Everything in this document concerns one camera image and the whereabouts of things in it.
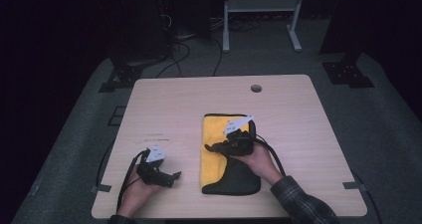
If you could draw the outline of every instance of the wooden table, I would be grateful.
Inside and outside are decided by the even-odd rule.
[[[254,93],[252,85],[262,91]],[[173,187],[159,192],[137,213],[142,218],[259,218],[288,214],[263,182],[249,196],[204,195],[200,145],[206,113],[254,116],[257,134],[278,154],[285,172],[338,216],[363,216],[365,203],[354,182],[309,77],[250,76],[139,80],[131,94],[92,214],[109,218],[131,160],[154,144],[167,154],[160,170],[182,171]]]

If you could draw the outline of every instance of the yellow cloth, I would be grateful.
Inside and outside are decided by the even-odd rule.
[[[212,146],[216,142],[227,139],[223,133],[229,120],[243,117],[241,115],[206,115],[203,122],[202,145],[201,145],[201,188],[219,181],[224,174],[227,158],[216,152],[208,151],[204,145]],[[249,131],[249,124],[241,127],[241,131]]]

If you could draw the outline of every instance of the person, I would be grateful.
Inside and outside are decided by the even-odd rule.
[[[250,155],[232,157],[245,162],[256,175],[271,185],[271,192],[289,213],[293,223],[340,223],[326,203],[306,194],[291,176],[283,176],[274,165],[268,150],[262,145],[255,143],[254,151]],[[132,181],[135,182],[125,190],[122,203],[108,224],[135,223],[132,219],[135,212],[162,188],[158,185],[146,185],[135,171],[132,171],[129,183]]]

